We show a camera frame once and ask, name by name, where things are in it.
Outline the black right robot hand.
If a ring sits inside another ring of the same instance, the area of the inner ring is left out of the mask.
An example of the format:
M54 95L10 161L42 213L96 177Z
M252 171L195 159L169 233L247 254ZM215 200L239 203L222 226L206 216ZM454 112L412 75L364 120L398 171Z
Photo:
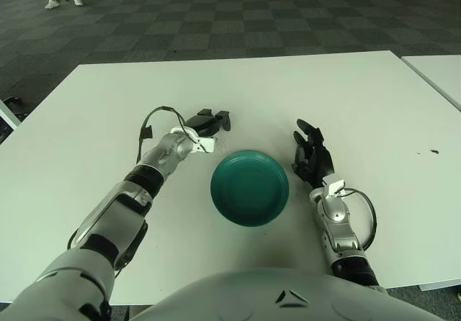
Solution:
M313 189L322 187L323 178L334 173L331 154L324 146L321 130L302 119L297 119L297 126L306 135L293 132L297 144L295 159L292 163L294 173Z

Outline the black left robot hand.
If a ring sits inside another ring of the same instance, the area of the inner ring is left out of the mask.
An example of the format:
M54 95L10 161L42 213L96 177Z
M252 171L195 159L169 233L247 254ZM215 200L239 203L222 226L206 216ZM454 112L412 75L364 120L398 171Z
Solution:
M211 109L202 109L185 122L185 127L192 128L200 137L212 137L220 130L231 130L229 112L212 113Z

